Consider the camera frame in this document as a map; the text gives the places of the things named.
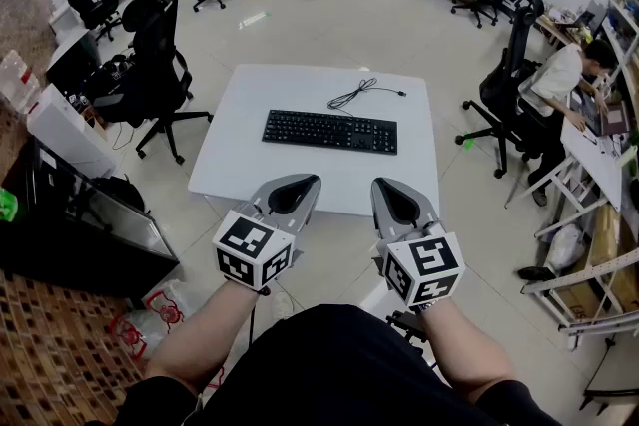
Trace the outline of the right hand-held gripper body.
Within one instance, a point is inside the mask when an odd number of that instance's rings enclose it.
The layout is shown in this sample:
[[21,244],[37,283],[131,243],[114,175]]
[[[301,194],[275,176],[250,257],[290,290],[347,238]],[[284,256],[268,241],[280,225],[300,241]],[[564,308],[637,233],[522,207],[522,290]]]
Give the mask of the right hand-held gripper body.
[[405,306],[422,308],[451,296],[465,272],[460,246],[440,219],[401,224],[376,219],[373,259],[379,276]]

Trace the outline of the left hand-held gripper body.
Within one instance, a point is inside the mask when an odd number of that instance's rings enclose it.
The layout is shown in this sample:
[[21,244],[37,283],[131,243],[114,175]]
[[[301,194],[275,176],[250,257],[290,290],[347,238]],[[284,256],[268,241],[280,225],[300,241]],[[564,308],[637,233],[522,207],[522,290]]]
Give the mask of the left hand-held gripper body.
[[279,213],[255,200],[231,210],[213,237],[219,272],[254,291],[265,289],[293,264],[296,236],[304,227],[300,209]]

